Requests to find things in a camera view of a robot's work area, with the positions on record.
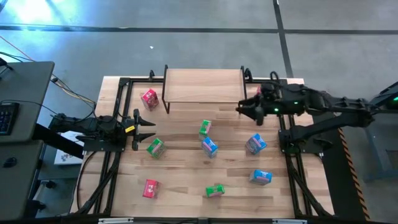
wooden table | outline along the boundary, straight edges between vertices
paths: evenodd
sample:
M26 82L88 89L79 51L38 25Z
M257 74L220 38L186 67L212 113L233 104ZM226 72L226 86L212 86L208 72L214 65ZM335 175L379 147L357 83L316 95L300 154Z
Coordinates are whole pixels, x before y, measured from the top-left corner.
M99 93L97 115L112 114L119 77L104 77ZM302 79L288 79L289 83L303 83ZM257 85L247 84L248 97ZM236 104L174 103L167 114L162 105L152 112L145 110L140 96L152 88L161 97L161 83L135 83L132 89L129 115L134 108L141 116L155 123L142 127L141 132L155 131L156 136L139 144L132 151L127 141L122 154L112 216L129 217L222 217L222 218L292 218L292 199L285 157L280 153L276 116L264 118L263 126L256 126L250 118L235 112ZM219 145L214 159L209 159L200 147L199 127L203 119L212 121L210 137ZM309 125L312 117L303 114L295 119L297 124ZM259 133L268 146L259 153L246 153L244 145ZM146 147L157 137L167 147L164 155L153 159ZM85 202L98 185L104 153L98 152L89 161L81 178L80 198ZM312 154L302 155L308 188L330 213L333 213L328 184L321 160ZM253 169L273 173L272 182L266 186L248 182ZM146 179L162 183L158 199L142 197ZM223 184L225 194L206 198L205 187ZM104 191L104 208L107 189ZM304 211L302 192L298 190L300 208ZM72 211L76 210L74 202Z

keyboard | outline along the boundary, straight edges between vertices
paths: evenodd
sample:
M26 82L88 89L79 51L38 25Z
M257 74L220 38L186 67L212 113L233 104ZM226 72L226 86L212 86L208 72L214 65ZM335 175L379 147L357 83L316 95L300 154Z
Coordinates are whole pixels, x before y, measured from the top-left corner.
M18 114L19 103L0 105L0 136L10 135Z

pink box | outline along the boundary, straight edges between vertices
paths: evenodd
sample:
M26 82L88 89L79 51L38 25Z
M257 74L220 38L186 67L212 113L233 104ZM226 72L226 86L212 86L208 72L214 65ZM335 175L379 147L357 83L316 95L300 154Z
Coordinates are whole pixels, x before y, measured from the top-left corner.
M159 104L156 92L153 89L149 89L145 94L143 94L141 100L145 108L150 111L152 111Z
M257 87L257 91L256 91L256 95L260 95L261 94L261 86Z
M160 183L156 180L147 179L145 183L144 193L142 193L142 196L147 198L156 198L159 184Z

wooden shelf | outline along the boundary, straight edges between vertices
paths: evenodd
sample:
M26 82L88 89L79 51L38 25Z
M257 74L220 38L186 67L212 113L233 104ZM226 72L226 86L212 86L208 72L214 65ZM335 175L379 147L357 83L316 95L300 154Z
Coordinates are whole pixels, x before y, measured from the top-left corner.
M168 103L237 103L244 99L240 69L167 69Z

green box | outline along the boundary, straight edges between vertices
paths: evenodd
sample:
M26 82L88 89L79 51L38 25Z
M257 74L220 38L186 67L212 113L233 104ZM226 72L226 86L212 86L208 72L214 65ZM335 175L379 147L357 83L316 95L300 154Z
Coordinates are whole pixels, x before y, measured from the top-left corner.
M225 193L225 190L224 190L224 186L222 184L206 188L207 197L220 196L224 193Z
M199 140L204 140L206 137L208 137L210 127L211 121L203 120L199 129Z
M156 138L154 142L152 142L152 144L147 148L149 154L155 159L158 159L165 150L166 147L164 146L164 143L158 138Z

